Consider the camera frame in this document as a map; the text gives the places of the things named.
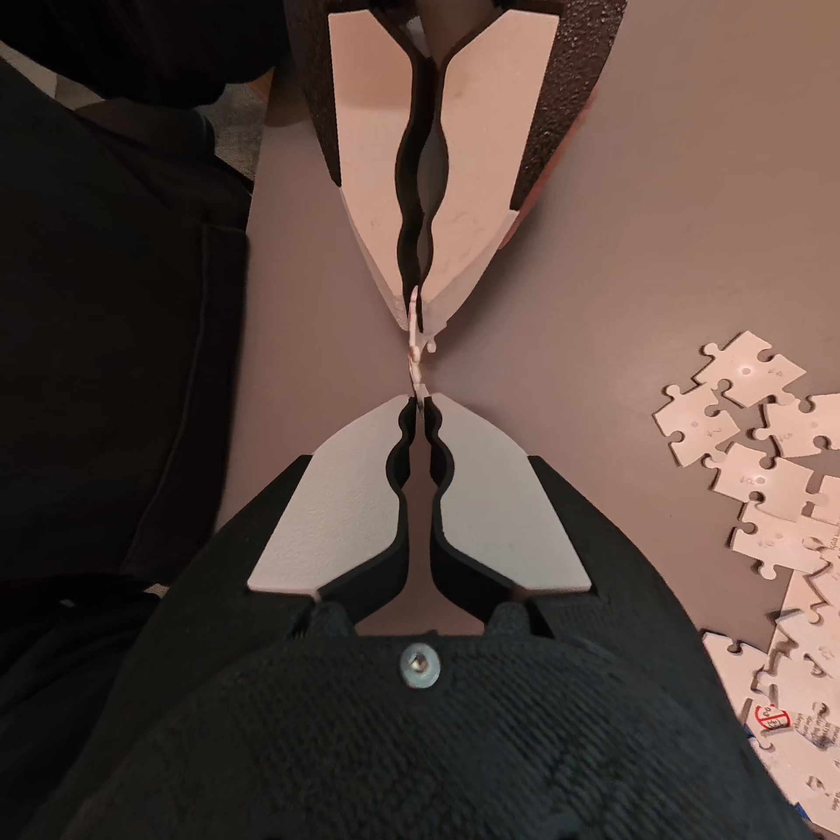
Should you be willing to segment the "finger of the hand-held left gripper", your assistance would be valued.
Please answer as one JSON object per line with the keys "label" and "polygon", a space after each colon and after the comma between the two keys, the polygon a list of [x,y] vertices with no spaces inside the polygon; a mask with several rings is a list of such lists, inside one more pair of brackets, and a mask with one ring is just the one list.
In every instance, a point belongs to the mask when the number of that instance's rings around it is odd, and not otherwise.
{"label": "finger of the hand-held left gripper", "polygon": [[506,10],[445,63],[438,116],[448,171],[420,290],[426,335],[463,305],[518,217],[512,194],[559,22]]}
{"label": "finger of the hand-held left gripper", "polygon": [[376,286],[407,330],[423,273],[418,170],[435,64],[418,16],[400,25],[380,9],[353,9],[328,21],[343,203]]}

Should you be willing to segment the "pile of white puzzle pieces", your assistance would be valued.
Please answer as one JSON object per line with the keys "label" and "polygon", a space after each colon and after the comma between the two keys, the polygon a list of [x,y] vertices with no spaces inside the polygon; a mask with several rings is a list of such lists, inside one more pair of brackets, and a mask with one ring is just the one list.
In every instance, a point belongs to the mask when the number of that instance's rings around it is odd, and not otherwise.
{"label": "pile of white puzzle pieces", "polygon": [[800,463],[838,451],[838,394],[796,398],[805,371],[750,331],[702,353],[695,386],[667,386],[654,420],[679,466],[714,470],[710,489],[741,503],[729,549],[767,581],[791,572],[766,653],[719,633],[702,643],[743,728],[752,703],[772,704],[824,716],[839,746],[839,479],[811,490]]}

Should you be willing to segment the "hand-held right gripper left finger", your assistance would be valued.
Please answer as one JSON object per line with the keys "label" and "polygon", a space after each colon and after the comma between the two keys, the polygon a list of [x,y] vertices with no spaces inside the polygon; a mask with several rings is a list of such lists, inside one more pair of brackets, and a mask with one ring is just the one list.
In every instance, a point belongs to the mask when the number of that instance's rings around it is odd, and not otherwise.
{"label": "hand-held right gripper left finger", "polygon": [[248,578],[250,591],[337,603],[352,621],[400,594],[416,420],[417,399],[398,395],[316,449]]}

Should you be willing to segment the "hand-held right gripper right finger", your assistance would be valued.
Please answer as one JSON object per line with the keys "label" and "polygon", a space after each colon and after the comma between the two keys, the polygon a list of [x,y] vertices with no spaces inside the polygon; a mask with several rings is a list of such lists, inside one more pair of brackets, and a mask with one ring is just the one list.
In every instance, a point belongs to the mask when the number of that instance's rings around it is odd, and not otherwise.
{"label": "hand-held right gripper right finger", "polygon": [[487,624],[503,603],[591,592],[525,450],[446,395],[425,398],[423,419],[436,486],[430,571],[440,593]]}

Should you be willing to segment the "person's black pants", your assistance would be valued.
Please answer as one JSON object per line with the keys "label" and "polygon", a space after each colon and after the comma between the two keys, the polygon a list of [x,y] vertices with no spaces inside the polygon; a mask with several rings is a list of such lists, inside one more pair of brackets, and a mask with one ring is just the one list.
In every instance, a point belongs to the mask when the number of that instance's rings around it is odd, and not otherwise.
{"label": "person's black pants", "polygon": [[208,539],[251,190],[82,118],[2,59],[2,838],[79,758]]}

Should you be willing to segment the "joined puzzle pieces strip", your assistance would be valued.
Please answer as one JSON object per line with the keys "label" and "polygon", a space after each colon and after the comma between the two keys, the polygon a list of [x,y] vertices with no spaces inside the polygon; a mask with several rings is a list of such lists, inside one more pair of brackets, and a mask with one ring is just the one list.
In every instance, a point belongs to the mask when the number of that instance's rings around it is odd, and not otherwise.
{"label": "joined puzzle pieces strip", "polygon": [[408,373],[413,388],[414,396],[416,398],[417,406],[423,410],[425,400],[429,396],[429,391],[426,388],[422,372],[422,358],[423,352],[428,350],[429,353],[436,351],[436,344],[433,339],[429,339],[420,330],[418,325],[418,299],[419,287],[415,286],[412,290],[408,300],[407,310],[407,365]]}

